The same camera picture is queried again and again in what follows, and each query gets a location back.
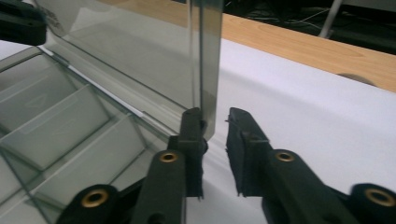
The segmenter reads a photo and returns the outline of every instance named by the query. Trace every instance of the cable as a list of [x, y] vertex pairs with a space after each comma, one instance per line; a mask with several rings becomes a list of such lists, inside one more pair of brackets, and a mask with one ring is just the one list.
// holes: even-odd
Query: cable
[[268, 10], [255, 9], [255, 10], [249, 12], [246, 15], [246, 18], [248, 18], [248, 17], [273, 17], [273, 16], [274, 16], [274, 13], [271, 13]]
[[[295, 22], [295, 21], [292, 21], [292, 22], [285, 22], [285, 23], [287, 23], [287, 24], [296, 24], [297, 22]], [[306, 22], [306, 21], [298, 21], [298, 23], [304, 23], [304, 24], [307, 24], [307, 25], [313, 26], [313, 27], [315, 27], [315, 28], [318, 28], [319, 30], [321, 30], [321, 29], [322, 29], [321, 27], [319, 27], [319, 26], [316, 26], [314, 23], [310, 23], [310, 22]]]
[[303, 20], [300, 20], [300, 21], [294, 21], [293, 23], [299, 23], [299, 22], [307, 21], [307, 20], [309, 20], [309, 19], [311, 19], [311, 18], [313, 18], [313, 17], [316, 17], [317, 15], [322, 14], [322, 13], [324, 13], [324, 12], [327, 12], [327, 11], [329, 11], [329, 10], [330, 10], [329, 8], [324, 9], [323, 11], [320, 11], [320, 12], [318, 12], [318, 13], [312, 15], [312, 16], [309, 16], [309, 17], [307, 17], [307, 18], [305, 18], [305, 19], [303, 19]]
[[259, 20], [259, 21], [279, 21], [278, 18], [271, 18], [271, 17], [247, 17], [251, 20]]

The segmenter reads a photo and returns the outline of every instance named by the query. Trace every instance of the transparent plastic lid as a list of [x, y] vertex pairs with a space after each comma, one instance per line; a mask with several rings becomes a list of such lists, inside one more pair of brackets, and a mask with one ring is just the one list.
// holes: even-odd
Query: transparent plastic lid
[[121, 100], [178, 131], [181, 113], [201, 107], [214, 132], [221, 0], [37, 0], [56, 42], [103, 63], [85, 69], [48, 48]]

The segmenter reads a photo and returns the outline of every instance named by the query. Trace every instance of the white table surface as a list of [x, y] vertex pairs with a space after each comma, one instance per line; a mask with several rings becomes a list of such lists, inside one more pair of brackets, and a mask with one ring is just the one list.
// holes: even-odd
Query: white table surface
[[[217, 130], [204, 159], [205, 199], [187, 223], [266, 223], [260, 198], [236, 196], [225, 153], [228, 110], [249, 111], [274, 148], [298, 153], [345, 193], [371, 182], [396, 191], [396, 94], [222, 40]], [[0, 59], [25, 46], [0, 42]]]

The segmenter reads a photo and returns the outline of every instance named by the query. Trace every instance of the black plastic part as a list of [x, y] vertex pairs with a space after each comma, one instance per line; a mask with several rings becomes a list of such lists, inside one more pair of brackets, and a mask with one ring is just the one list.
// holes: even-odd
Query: black plastic part
[[47, 25], [39, 10], [15, 0], [0, 0], [0, 39], [25, 45], [46, 42]]
[[266, 169], [292, 223], [359, 223], [297, 154], [274, 150], [268, 156]]
[[228, 122], [227, 153], [238, 194], [262, 196], [266, 182], [262, 168], [272, 150], [269, 140], [245, 110], [231, 108]]
[[150, 165], [131, 224], [185, 223], [185, 160], [176, 150], [157, 153]]
[[[105, 198], [103, 203], [95, 206], [95, 201]], [[119, 200], [119, 194], [114, 187], [109, 185], [94, 185], [81, 191], [66, 207], [58, 218], [57, 224], [107, 224], [110, 221], [112, 211]]]
[[207, 151], [202, 114], [200, 108], [186, 110], [183, 113], [180, 135], [177, 139], [177, 150], [186, 158], [187, 197], [203, 197], [202, 159]]
[[378, 185], [355, 185], [347, 206], [363, 224], [396, 223], [396, 194]]
[[135, 182], [119, 193], [119, 200], [108, 224], [127, 224], [131, 221], [144, 180], [143, 178]]

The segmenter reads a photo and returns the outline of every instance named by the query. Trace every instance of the brass screw hole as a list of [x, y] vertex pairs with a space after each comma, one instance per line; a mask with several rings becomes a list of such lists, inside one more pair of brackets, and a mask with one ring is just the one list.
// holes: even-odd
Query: brass screw hole
[[377, 203], [386, 207], [392, 207], [396, 205], [395, 199], [383, 190], [367, 189], [364, 191], [364, 193], [366, 197], [373, 203]]
[[81, 201], [82, 206], [92, 208], [105, 203], [108, 199], [108, 193], [104, 189], [93, 189], [84, 196]]
[[172, 162], [177, 160], [177, 155], [173, 152], [164, 153], [160, 157], [160, 161]]
[[279, 152], [276, 154], [276, 158], [280, 161], [294, 161], [293, 155], [288, 152]]

